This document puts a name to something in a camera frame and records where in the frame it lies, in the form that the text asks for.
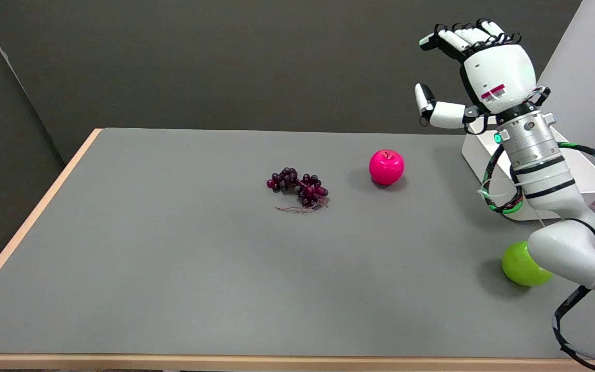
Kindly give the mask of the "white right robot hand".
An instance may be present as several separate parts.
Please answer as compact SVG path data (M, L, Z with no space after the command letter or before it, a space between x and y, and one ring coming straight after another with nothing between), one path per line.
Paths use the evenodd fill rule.
M539 95L545 101L548 88L536 85L531 59L521 45L520 33L506 33L489 19L476 23L437 24L419 41L421 50L438 49L460 64L460 76L471 103L454 104L437 99L430 87L415 85L421 125L440 129L464 129L477 118L487 120Z

